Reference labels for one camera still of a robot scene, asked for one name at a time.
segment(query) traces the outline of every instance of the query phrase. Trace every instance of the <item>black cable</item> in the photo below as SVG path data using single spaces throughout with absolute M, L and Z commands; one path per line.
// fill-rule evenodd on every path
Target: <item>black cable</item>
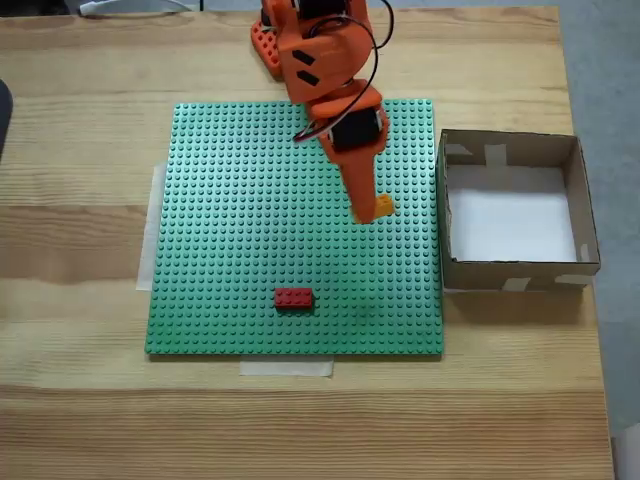
M 380 1 L 384 3 L 384 5 L 387 7 L 387 10 L 389 11 L 389 31 L 387 32 L 387 38 L 384 39 L 384 42 L 382 42 L 380 45 L 377 46 L 378 50 L 380 50 L 387 43 L 389 43 L 389 40 L 391 40 L 391 37 L 393 36 L 393 29 L 396 25 L 396 17 L 393 14 L 393 7 L 391 6 L 388 0 L 380 0 Z
M 362 96 L 367 91 L 367 89 L 371 86 L 371 84 L 373 83 L 373 79 L 376 76 L 376 72 L 378 71 L 379 54 L 378 54 L 378 46 L 376 45 L 376 39 L 373 36 L 373 32 L 371 32 L 371 30 L 364 23 L 362 23 L 360 20 L 356 20 L 355 18 L 350 17 L 348 15 L 340 15 L 340 16 L 336 16 L 336 17 L 323 18 L 322 20 L 320 20 L 318 23 L 316 23 L 315 25 L 313 25 L 309 29 L 309 36 L 311 37 L 311 32 L 313 32 L 313 34 L 314 34 L 313 36 L 316 36 L 318 34 L 318 29 L 320 27 L 322 27 L 323 25 L 326 25 L 328 23 L 331 23 L 331 22 L 338 22 L 337 26 L 344 26 L 349 22 L 353 22 L 356 25 L 359 25 L 360 27 L 362 27 L 369 34 L 369 37 L 371 38 L 371 44 L 373 45 L 373 53 L 374 53 L 373 71 L 371 72 L 371 76 L 369 77 L 369 81 L 364 86 L 362 91 L 356 96 L 356 98 L 354 98 L 351 101 L 351 103 L 349 103 L 349 105 L 347 105 L 337 116 L 335 116 L 333 118 L 333 120 L 331 120 L 329 123 L 327 123 L 326 125 L 324 125 L 322 127 L 316 128 L 316 129 L 308 132 L 308 130 L 310 128 L 312 128 L 313 125 L 314 125 L 314 122 L 311 122 L 309 125 L 307 125 L 307 127 L 304 130 L 302 130 L 301 132 L 298 132 L 293 137 L 293 141 L 296 142 L 296 143 L 304 142 L 306 140 L 311 140 L 312 138 L 315 138 L 315 137 L 317 137 L 319 135 L 322 135 L 323 133 L 331 130 L 338 123 L 340 123 L 340 121 L 349 114 L 351 109 L 355 106 L 356 103 L 358 103 L 358 101 L 362 98 Z

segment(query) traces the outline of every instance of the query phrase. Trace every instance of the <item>wire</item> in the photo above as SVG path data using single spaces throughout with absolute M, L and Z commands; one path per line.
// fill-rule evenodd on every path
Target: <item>wire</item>
M 311 27 L 311 29 L 309 29 L 309 36 L 310 37 L 312 36 L 311 35 L 312 32 L 313 32 L 313 36 L 317 35 L 318 34 L 318 29 L 320 27 L 322 27 L 323 25 L 326 25 L 328 23 L 331 23 L 331 22 L 338 22 L 337 26 L 339 26 L 339 27 L 340 26 L 344 26 L 349 22 L 353 22 L 356 25 L 359 25 L 360 27 L 362 27 L 367 32 L 367 34 L 369 34 L 369 38 L 371 38 L 371 43 L 373 45 L 373 53 L 374 53 L 373 71 L 371 72 L 371 76 L 369 77 L 369 81 L 367 81 L 367 84 L 360 91 L 360 93 L 358 95 L 356 95 L 356 98 L 354 98 L 351 101 L 351 103 L 349 103 L 349 105 L 347 105 L 336 117 L 334 117 L 333 120 L 331 120 L 326 125 L 324 125 L 322 127 L 319 127 L 319 128 L 315 128 L 315 129 L 313 129 L 315 127 L 315 122 L 309 123 L 304 130 L 302 130 L 301 132 L 298 132 L 293 137 L 293 141 L 295 143 L 305 142 L 307 140 L 311 140 L 313 138 L 317 138 L 320 135 L 322 135 L 322 134 L 328 132 L 329 130 L 331 130 L 338 123 L 340 123 L 342 121 L 342 119 L 349 114 L 349 112 L 356 105 L 356 103 L 358 103 L 358 101 L 362 98 L 362 96 L 367 91 L 367 89 L 371 86 L 371 84 L 373 83 L 373 79 L 376 76 L 376 72 L 378 71 L 379 54 L 378 54 L 378 46 L 376 45 L 376 39 L 373 36 L 373 32 L 371 32 L 369 27 L 367 27 L 360 20 L 356 20 L 355 18 L 350 17 L 349 15 L 345 15 L 345 14 L 342 14 L 342 15 L 339 15 L 339 16 L 336 16 L 336 17 L 323 18 L 318 23 L 313 25 Z
M 78 7 L 78 14 L 83 17 L 86 15 L 94 15 L 101 7 L 105 6 L 105 5 L 112 5 L 114 3 L 120 3 L 123 2 L 125 0 L 102 0 L 102 1 L 98 1 L 98 2 L 87 2 L 87 3 L 83 3 L 82 5 L 80 5 Z M 158 1 L 162 1 L 165 3 L 170 3 L 172 5 L 175 5 L 177 7 L 180 7 L 181 9 L 183 9 L 186 12 L 191 12 L 192 9 L 191 7 L 189 7 L 188 5 L 185 5 L 182 2 L 179 2 L 178 0 L 158 0 Z
M 381 48 L 384 48 L 385 45 L 389 43 L 389 40 L 391 40 L 391 37 L 393 36 L 393 29 L 396 25 L 396 16 L 393 14 L 393 7 L 391 6 L 388 0 L 380 0 L 380 1 L 384 3 L 385 7 L 387 7 L 387 10 L 389 11 L 389 31 L 387 32 L 387 38 L 385 38 L 384 41 L 377 46 L 378 50 L 380 50 Z

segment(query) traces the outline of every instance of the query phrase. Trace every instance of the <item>gray floor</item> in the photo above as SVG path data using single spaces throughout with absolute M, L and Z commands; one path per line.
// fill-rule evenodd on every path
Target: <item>gray floor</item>
M 596 299 L 612 434 L 640 422 L 640 0 L 391 2 L 396 7 L 560 5 L 575 130 L 585 148 L 603 261 Z M 127 3 L 119 11 L 161 8 L 155 0 Z M 206 1 L 210 10 L 257 10 L 259 4 Z M 370 5 L 381 4 L 370 0 Z

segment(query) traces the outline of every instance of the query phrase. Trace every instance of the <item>white paper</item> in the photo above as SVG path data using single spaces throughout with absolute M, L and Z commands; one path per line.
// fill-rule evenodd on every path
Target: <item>white paper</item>
M 576 261 L 559 168 L 450 165 L 447 181 L 458 261 Z
M 243 355 L 240 375 L 330 377 L 330 355 Z
M 138 266 L 138 281 L 136 283 L 136 290 L 145 292 L 150 292 L 153 286 L 153 272 L 155 270 L 156 248 L 158 246 L 160 213 L 162 212 L 166 171 L 166 163 L 156 165 L 153 169 L 153 178 L 151 179 L 147 221 L 144 225 L 144 238 L 142 240 L 140 264 Z

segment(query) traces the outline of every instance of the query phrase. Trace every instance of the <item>red lego brick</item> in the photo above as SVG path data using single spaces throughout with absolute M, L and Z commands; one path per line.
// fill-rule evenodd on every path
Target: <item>red lego brick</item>
M 276 308 L 311 308 L 313 292 L 310 288 L 276 288 Z

